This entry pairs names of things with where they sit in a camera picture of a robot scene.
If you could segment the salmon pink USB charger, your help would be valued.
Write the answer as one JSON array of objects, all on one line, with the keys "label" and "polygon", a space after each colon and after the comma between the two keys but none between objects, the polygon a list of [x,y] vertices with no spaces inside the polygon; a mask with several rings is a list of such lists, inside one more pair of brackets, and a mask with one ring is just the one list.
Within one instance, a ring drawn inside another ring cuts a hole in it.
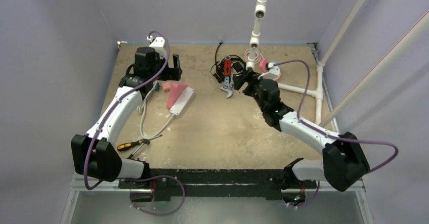
[{"label": "salmon pink USB charger", "polygon": [[171,83],[170,82],[164,82],[162,84],[162,89],[164,92],[169,92],[171,88]]}]

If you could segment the pink plug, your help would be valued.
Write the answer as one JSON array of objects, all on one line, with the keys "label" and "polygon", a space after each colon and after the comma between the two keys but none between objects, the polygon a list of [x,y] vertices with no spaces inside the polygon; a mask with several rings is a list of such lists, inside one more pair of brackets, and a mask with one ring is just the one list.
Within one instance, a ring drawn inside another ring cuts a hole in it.
[{"label": "pink plug", "polygon": [[266,73],[267,71],[267,64],[269,63],[267,58],[262,58],[259,62],[259,68],[261,73]]}]

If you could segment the pink power strip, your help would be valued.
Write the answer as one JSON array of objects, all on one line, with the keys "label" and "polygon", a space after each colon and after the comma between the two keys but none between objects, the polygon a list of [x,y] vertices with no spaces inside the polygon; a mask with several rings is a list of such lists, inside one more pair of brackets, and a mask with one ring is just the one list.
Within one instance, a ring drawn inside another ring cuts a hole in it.
[{"label": "pink power strip", "polygon": [[168,97],[166,102],[166,107],[170,109],[177,99],[180,97],[182,92],[186,89],[187,85],[185,83],[175,82],[170,85],[170,89],[168,91]]}]

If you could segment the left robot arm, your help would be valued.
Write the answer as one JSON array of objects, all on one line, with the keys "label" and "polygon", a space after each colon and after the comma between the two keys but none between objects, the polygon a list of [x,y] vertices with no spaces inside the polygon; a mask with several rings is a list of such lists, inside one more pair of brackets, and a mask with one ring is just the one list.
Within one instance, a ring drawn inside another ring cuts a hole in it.
[{"label": "left robot arm", "polygon": [[145,161],[123,159],[113,147],[125,123],[137,106],[148,96],[156,80],[179,80],[180,67],[175,59],[173,75],[168,75],[169,48],[140,47],[135,52],[135,62],[130,65],[118,84],[118,89],[100,119],[83,135],[71,140],[71,150],[76,173],[83,176],[88,190],[89,178],[98,182],[112,182],[127,178],[138,188],[145,188],[153,177]]}]

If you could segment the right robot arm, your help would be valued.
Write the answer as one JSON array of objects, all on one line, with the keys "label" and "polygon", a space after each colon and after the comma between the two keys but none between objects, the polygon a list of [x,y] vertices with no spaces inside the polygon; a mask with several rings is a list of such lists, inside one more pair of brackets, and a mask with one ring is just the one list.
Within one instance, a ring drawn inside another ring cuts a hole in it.
[{"label": "right robot arm", "polygon": [[322,160],[298,158],[284,167],[283,188],[296,187],[304,181],[328,182],[334,189],[344,192],[362,176],[370,166],[354,134],[338,134],[299,117],[298,112],[281,102],[278,83],[263,79],[259,73],[247,70],[234,79],[234,88],[252,97],[268,126],[291,135],[310,146]]}]

